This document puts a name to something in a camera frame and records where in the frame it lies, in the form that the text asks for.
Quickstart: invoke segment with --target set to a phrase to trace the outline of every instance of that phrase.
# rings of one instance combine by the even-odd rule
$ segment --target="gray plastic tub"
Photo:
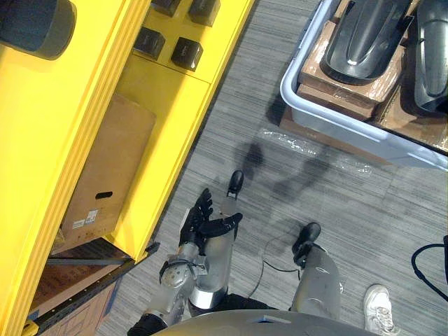
[[[296,95],[298,76],[311,49],[340,0],[322,0],[302,33],[297,52],[281,80],[280,93],[292,107],[295,123],[327,134],[397,165],[448,171],[447,156],[400,136],[353,119]]]

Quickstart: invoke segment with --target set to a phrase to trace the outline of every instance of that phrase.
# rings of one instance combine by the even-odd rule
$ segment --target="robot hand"
[[[203,256],[207,238],[219,237],[237,228],[238,223],[243,218],[241,213],[235,213],[226,218],[209,220],[213,213],[212,204],[210,190],[206,188],[188,213],[181,229],[179,246],[188,242],[194,243],[199,248],[199,254]]]

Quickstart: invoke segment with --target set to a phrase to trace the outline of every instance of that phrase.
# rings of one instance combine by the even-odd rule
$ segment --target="yellow shelf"
[[[22,333],[71,193],[150,1],[72,0],[54,61],[0,45],[0,335]]]
[[[0,336],[36,332],[33,323],[23,330],[25,319],[121,73],[117,91],[156,113],[157,122],[107,239],[137,262],[146,256],[253,1],[221,0],[213,27],[204,27],[186,14],[191,0],[173,18],[148,11],[149,0],[72,0],[76,27],[60,58],[0,45]],[[129,56],[144,20],[167,40],[159,62]],[[204,48],[196,72],[169,61],[179,36]]]
[[[156,62],[134,52],[116,89],[157,115],[117,228],[106,236],[137,262],[146,257],[145,248],[253,4],[221,0],[213,27],[205,27],[190,21],[191,2],[182,1],[174,17],[149,10],[143,25],[162,33],[163,50]],[[169,60],[180,36],[199,41],[204,49],[196,72]]]

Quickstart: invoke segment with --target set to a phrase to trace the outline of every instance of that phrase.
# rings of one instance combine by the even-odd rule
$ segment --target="person's foot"
[[[364,297],[365,329],[381,336],[398,335],[400,329],[392,321],[389,292],[382,285],[373,285]]]

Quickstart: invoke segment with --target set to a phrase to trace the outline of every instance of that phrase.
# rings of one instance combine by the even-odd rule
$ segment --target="cardboard box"
[[[373,109],[388,97],[401,76],[405,49],[401,45],[398,46],[387,70],[377,80],[366,85],[344,84],[325,75],[320,67],[335,27],[333,22],[325,23],[316,45],[302,67],[299,82],[364,109]]]
[[[299,85],[297,95],[358,120],[371,118],[374,111],[373,108],[357,106],[338,96],[332,96],[331,94],[321,92],[303,84]]]
[[[113,95],[61,224],[71,249],[112,232],[155,123],[155,115]]]
[[[97,239],[56,256],[60,257],[126,258],[127,255],[104,239]],[[117,267],[118,265],[46,265],[34,294],[28,319],[34,320],[49,312]]]
[[[320,142],[321,144],[325,144],[328,146],[335,147],[337,149],[340,149],[341,151],[348,152],[350,154],[358,155],[362,158],[365,158],[366,160],[369,160],[371,162],[379,162],[382,164],[389,165],[390,163],[385,161],[385,159],[381,157],[377,157],[369,152],[366,152],[364,150],[361,150],[350,143],[345,143],[343,141],[337,140],[335,138],[332,138],[331,136],[328,136],[326,134],[319,133],[317,131],[314,131],[313,129],[303,127],[293,120],[293,115],[291,111],[291,107],[288,106],[285,110],[285,113],[283,115],[283,118],[280,122],[280,128],[292,133],[295,133],[297,135],[300,135],[302,137],[306,137],[308,139]]]
[[[425,118],[408,113],[411,106],[398,86],[391,100],[378,113],[378,125],[448,153],[447,117]]]
[[[116,284],[98,293],[61,321],[44,331],[42,336],[94,336],[99,327]]]

